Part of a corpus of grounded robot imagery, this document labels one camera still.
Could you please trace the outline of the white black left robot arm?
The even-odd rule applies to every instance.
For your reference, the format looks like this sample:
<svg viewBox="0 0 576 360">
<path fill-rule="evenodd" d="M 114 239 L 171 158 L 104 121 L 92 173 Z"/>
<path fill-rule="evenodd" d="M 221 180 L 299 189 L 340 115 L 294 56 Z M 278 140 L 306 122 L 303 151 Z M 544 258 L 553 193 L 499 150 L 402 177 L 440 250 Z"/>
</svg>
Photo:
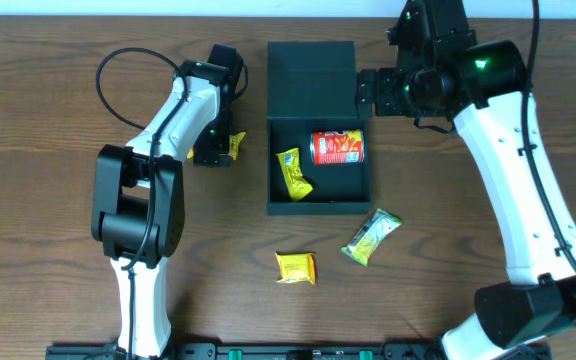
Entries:
<svg viewBox="0 0 576 360">
<path fill-rule="evenodd" d="M 96 160 L 91 233 L 119 286 L 115 359 L 173 357 L 166 271 L 184 229 L 184 163 L 227 167 L 242 139 L 232 130 L 232 104 L 247 88 L 248 69 L 237 51 L 216 44 L 205 62 L 165 62 L 172 89 L 158 113 Z"/>
</svg>

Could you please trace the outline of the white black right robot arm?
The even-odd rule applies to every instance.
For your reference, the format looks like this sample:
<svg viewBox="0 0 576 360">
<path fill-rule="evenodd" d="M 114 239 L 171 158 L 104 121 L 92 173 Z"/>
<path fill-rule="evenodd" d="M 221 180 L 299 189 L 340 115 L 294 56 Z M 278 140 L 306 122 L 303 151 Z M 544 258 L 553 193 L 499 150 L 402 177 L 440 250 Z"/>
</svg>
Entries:
<svg viewBox="0 0 576 360">
<path fill-rule="evenodd" d="M 409 0 L 387 32 L 393 68 L 364 70 L 358 102 L 429 129 L 445 117 L 480 172 L 502 235 L 505 282 L 474 296 L 474 313 L 425 351 L 428 359 L 533 356 L 576 327 L 576 225 L 541 138 L 534 54 L 481 43 L 460 0 Z"/>
</svg>

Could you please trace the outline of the green white snack packet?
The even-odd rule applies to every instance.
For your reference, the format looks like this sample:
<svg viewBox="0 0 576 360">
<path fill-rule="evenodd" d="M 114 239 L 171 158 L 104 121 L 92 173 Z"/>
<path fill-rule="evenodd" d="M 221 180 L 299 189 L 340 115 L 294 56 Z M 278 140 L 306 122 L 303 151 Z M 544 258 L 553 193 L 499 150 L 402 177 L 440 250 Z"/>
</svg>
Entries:
<svg viewBox="0 0 576 360">
<path fill-rule="evenodd" d="M 401 225 L 402 220 L 399 217 L 378 208 L 353 239 L 341 248 L 341 253 L 363 266 L 368 266 L 370 257 L 381 242 Z"/>
</svg>

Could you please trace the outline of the red Pringles can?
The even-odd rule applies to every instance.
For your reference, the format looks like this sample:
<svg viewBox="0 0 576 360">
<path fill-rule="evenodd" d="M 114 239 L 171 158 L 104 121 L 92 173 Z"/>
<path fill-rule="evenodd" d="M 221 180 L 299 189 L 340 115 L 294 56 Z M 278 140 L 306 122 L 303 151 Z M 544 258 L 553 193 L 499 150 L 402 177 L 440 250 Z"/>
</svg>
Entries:
<svg viewBox="0 0 576 360">
<path fill-rule="evenodd" d="M 364 133 L 360 129 L 313 132 L 310 152 L 315 165 L 361 163 L 365 158 Z"/>
</svg>

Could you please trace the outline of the black gift box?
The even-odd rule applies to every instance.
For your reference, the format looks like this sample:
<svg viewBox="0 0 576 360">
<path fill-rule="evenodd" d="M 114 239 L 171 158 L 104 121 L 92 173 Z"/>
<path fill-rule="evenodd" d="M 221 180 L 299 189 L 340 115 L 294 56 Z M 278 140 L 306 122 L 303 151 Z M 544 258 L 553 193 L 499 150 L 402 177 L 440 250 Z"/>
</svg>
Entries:
<svg viewBox="0 0 576 360">
<path fill-rule="evenodd" d="M 357 105 L 358 72 L 351 41 L 270 42 L 267 59 L 269 215 L 364 214 L 372 208 L 369 159 L 316 165 L 316 131 L 367 131 L 370 115 Z M 293 201 L 277 155 L 297 148 L 300 169 L 313 186 Z"/>
</svg>

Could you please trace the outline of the yellow wafer snack packet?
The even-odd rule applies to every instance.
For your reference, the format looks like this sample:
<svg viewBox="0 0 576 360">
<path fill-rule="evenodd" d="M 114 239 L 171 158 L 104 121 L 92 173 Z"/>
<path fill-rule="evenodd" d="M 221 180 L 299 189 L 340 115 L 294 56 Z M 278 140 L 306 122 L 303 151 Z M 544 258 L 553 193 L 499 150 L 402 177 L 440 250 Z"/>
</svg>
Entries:
<svg viewBox="0 0 576 360">
<path fill-rule="evenodd" d="M 298 148 L 292 148 L 276 154 L 289 197 L 299 202 L 313 190 L 312 184 L 304 177 L 301 170 Z"/>
</svg>

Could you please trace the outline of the yellow peanut butter snack packet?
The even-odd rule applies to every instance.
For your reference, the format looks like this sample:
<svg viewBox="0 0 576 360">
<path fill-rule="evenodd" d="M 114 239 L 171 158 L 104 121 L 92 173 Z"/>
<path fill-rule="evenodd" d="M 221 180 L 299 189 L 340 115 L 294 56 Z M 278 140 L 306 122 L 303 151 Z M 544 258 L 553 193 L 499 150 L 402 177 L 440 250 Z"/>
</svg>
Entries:
<svg viewBox="0 0 576 360">
<path fill-rule="evenodd" d="M 228 152 L 224 154 L 218 154 L 218 156 L 227 156 L 230 160 L 236 160 L 239 154 L 239 146 L 245 137 L 246 132 L 239 132 L 235 135 L 228 135 Z M 192 159 L 195 157 L 195 147 L 192 147 L 187 154 L 187 159 Z"/>
</svg>

